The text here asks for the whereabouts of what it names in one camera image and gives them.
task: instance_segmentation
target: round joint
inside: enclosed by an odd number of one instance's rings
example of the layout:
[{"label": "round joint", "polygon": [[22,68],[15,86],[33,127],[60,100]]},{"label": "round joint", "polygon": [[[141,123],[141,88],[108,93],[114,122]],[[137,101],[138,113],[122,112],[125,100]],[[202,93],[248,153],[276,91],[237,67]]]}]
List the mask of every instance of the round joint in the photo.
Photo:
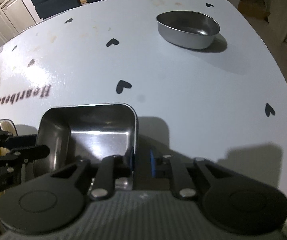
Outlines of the round joint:
[{"label": "round joint", "polygon": [[104,188],[96,188],[91,191],[91,195],[95,198],[97,197],[104,197],[108,194],[108,191],[105,190]]},{"label": "round joint", "polygon": [[181,197],[193,197],[196,195],[196,191],[192,188],[183,188],[179,191],[179,195],[181,195]]},{"label": "round joint", "polygon": [[8,172],[13,172],[13,171],[14,171],[14,168],[13,168],[13,167],[9,167],[9,168],[7,169],[7,171],[8,171]]}]

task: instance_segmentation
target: screw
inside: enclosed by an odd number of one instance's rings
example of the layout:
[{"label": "screw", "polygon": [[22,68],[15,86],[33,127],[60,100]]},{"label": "screw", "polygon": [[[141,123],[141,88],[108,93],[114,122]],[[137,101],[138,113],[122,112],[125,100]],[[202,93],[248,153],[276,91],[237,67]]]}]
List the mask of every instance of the screw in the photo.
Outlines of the screw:
[{"label": "screw", "polygon": [[181,195],[181,197],[193,197],[196,195],[196,191],[192,188],[183,188],[179,191],[179,195]]},{"label": "screw", "polygon": [[108,191],[104,188],[96,188],[93,191],[91,191],[91,195],[93,197],[104,197],[108,194]]},{"label": "screw", "polygon": [[9,167],[9,168],[7,169],[7,171],[8,171],[8,172],[13,172],[13,171],[14,171],[14,168],[13,168],[13,167]]},{"label": "screw", "polygon": [[201,162],[201,161],[204,161],[205,159],[204,158],[201,158],[201,157],[196,157],[195,158],[195,161],[196,162]]}]

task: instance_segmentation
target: stainless steel bowl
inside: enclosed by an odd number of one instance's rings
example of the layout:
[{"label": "stainless steel bowl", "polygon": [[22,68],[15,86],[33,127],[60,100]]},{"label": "stainless steel bowl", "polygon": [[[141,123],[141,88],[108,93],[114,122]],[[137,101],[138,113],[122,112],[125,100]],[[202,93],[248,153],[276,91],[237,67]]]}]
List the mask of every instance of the stainless steel bowl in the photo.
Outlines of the stainless steel bowl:
[{"label": "stainless steel bowl", "polygon": [[156,20],[159,34],[166,41],[189,49],[209,47],[220,31],[218,22],[199,12],[165,12]]},{"label": "stainless steel bowl", "polygon": [[50,154],[34,161],[34,176],[78,160],[98,164],[111,155],[130,157],[136,152],[137,119],[133,108],[121,103],[49,109],[41,119],[37,144],[47,145]]}]

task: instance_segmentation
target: blue part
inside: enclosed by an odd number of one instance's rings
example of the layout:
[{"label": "blue part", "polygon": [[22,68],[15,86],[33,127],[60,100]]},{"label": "blue part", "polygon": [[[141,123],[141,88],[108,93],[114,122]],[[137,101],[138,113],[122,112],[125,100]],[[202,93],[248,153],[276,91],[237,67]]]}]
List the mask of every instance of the blue part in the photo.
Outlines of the blue part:
[{"label": "blue part", "polygon": [[151,163],[151,175],[152,177],[156,177],[156,163],[153,154],[153,150],[150,149],[150,163]]}]

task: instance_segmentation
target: white cabinet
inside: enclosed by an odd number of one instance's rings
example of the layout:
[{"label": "white cabinet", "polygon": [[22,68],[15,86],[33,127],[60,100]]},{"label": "white cabinet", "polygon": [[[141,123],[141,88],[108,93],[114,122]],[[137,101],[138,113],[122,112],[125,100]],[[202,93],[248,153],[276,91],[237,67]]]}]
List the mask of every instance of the white cabinet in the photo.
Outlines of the white cabinet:
[{"label": "white cabinet", "polygon": [[17,30],[13,27],[5,13],[0,9],[0,35],[6,41],[11,40],[18,34]]},{"label": "white cabinet", "polygon": [[2,9],[19,33],[36,23],[21,0],[10,0]]}]

